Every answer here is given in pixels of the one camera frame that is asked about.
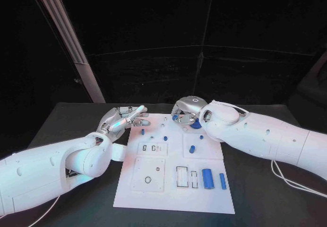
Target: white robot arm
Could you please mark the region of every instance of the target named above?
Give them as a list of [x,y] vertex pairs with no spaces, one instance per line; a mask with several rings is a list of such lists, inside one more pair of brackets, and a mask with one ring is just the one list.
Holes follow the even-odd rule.
[[327,135],[230,104],[217,101],[207,104],[196,96],[177,101],[171,116],[183,124],[193,124],[198,118],[213,140],[256,157],[298,166],[327,180]]
[[131,126],[148,126],[147,108],[119,107],[103,115],[96,132],[18,152],[0,160],[0,216],[43,204],[101,176],[112,142]]

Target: white board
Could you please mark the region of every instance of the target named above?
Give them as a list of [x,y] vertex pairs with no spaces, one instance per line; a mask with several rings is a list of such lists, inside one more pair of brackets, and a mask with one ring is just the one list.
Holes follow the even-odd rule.
[[[209,139],[203,129],[175,123],[168,114],[151,113],[147,120],[151,126],[131,128],[113,207],[234,214],[220,143]],[[167,152],[149,150],[144,154],[139,148],[144,143],[167,144]],[[196,146],[193,154],[186,152],[190,143]],[[187,187],[177,187],[178,166],[187,168],[188,184],[184,184],[184,172],[181,179]],[[201,169],[206,168],[213,174],[210,190],[203,187]],[[220,173],[226,190],[222,190]]]

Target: blue object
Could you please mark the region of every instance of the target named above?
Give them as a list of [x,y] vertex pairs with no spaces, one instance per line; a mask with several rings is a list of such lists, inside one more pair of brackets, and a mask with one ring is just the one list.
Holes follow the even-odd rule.
[[222,182],[222,189],[226,190],[224,176],[223,174],[219,174],[219,176],[220,176],[220,182]]
[[201,128],[200,122],[198,122],[198,118],[196,119],[194,123],[190,125],[191,128],[198,129]]
[[190,154],[193,154],[194,153],[194,150],[196,150],[196,146],[190,146],[190,149],[188,149],[188,152],[190,152]]
[[203,169],[201,170],[201,176],[203,176],[203,185],[204,189],[213,189],[213,174],[210,169]]

